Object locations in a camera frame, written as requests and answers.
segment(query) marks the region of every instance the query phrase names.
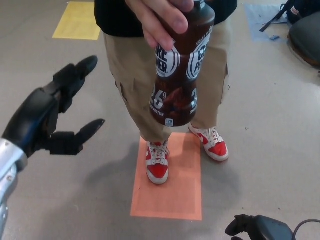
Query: hand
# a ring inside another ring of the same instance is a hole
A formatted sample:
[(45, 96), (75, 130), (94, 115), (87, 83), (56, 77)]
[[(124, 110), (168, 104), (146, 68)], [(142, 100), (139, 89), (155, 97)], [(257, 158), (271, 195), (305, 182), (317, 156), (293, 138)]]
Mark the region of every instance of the hand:
[(194, 7), (193, 0), (125, 0), (125, 2), (142, 23), (144, 38), (150, 47), (155, 48), (160, 44), (166, 51), (172, 50), (174, 41), (154, 12), (177, 34), (183, 34), (188, 29), (188, 21), (182, 12), (190, 12)]

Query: white sneaker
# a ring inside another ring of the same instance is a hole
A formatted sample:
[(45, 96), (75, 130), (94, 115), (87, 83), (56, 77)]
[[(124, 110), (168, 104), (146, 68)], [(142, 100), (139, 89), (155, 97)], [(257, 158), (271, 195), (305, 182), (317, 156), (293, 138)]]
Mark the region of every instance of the white sneaker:
[(146, 150), (146, 174), (151, 182), (154, 184), (164, 184), (169, 175), (168, 167), (168, 141), (165, 143), (151, 143), (147, 142)]
[(210, 129), (195, 128), (189, 123), (189, 130), (203, 143), (205, 152), (210, 158), (217, 162), (226, 161), (229, 151), (223, 138), (219, 135), (216, 127)]

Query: chocolate milk bottle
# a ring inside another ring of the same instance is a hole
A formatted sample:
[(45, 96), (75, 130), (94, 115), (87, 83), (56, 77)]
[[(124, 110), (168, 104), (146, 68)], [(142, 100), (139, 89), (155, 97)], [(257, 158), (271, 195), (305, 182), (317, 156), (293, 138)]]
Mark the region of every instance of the chocolate milk bottle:
[(174, 47), (155, 50), (156, 81), (150, 99), (150, 110), (160, 124), (167, 127), (184, 126), (197, 110), (197, 77), (201, 70), (207, 44), (215, 21), (215, 11), (205, 0), (194, 0), (194, 8), (184, 14), (188, 30), (175, 33), (159, 19), (171, 35)]

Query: leg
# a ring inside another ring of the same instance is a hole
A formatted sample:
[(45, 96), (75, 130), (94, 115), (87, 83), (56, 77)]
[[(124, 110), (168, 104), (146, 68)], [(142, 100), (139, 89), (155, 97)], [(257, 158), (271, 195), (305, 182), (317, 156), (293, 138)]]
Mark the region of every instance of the leg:
[(147, 142), (147, 175), (155, 184), (168, 178), (168, 127), (156, 120), (149, 110), (156, 80), (155, 52), (143, 37), (123, 38), (104, 35), (109, 69), (125, 106)]
[(189, 125), (191, 132), (198, 135), (204, 144), (207, 154), (216, 161), (225, 161), (229, 157), (228, 148), (216, 126), (218, 108), (229, 90), (227, 63), (231, 38), (230, 19), (213, 27), (197, 79), (198, 108)]

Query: cable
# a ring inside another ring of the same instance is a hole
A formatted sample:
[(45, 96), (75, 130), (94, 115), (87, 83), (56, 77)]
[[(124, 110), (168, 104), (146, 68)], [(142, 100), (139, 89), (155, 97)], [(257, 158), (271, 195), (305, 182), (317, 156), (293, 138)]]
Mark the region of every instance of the cable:
[(317, 219), (308, 219), (305, 220), (303, 222), (301, 222), (294, 230), (293, 235), (292, 235), (292, 240), (296, 240), (296, 235), (298, 230), (301, 228), (302, 225), (307, 224), (307, 223), (319, 223), (320, 224), (320, 220)]

